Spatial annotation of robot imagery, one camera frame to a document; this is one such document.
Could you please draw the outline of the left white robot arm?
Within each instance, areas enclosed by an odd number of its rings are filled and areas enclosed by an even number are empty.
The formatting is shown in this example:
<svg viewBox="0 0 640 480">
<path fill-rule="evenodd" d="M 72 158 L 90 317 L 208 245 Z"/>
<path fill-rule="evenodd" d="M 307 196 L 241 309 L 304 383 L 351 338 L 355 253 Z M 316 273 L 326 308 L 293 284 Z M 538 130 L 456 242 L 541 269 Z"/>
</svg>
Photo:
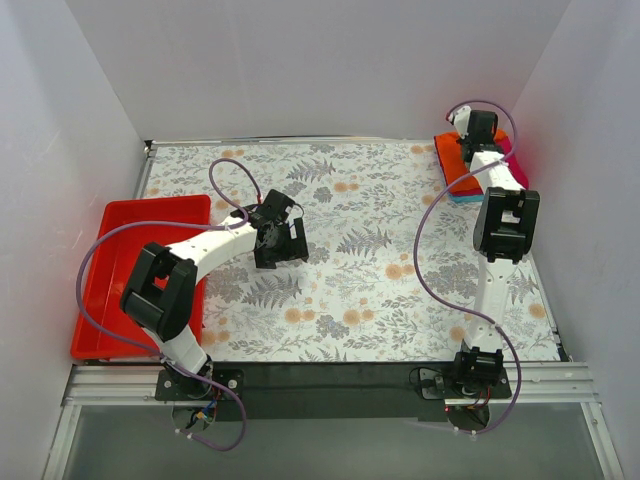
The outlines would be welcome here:
<svg viewBox="0 0 640 480">
<path fill-rule="evenodd" d="M 121 310 L 154 341 L 178 387 L 193 400 L 213 386 L 210 357 L 189 326 L 196 286 L 227 261 L 251 253 L 258 269 L 309 257 L 303 220 L 290 220 L 298 204 L 271 190 L 258 204 L 233 211 L 221 224 L 167 246 L 141 250 L 121 297 Z"/>
</svg>

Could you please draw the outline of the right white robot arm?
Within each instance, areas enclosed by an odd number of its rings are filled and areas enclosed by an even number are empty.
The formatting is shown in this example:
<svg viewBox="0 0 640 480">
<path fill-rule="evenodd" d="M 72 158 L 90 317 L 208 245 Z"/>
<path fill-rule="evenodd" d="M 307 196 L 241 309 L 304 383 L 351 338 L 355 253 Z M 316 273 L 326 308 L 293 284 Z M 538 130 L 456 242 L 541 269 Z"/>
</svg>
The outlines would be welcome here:
<svg viewBox="0 0 640 480">
<path fill-rule="evenodd" d="M 462 159 L 483 192 L 473 232 L 479 254 L 475 314 L 452 373 L 454 389 L 471 398 L 501 383 L 504 339 L 497 325 L 517 265 L 531 249 L 540 196 L 525 188 L 509 168 L 495 140 L 496 113 L 464 105 L 448 120 L 459 135 Z"/>
</svg>

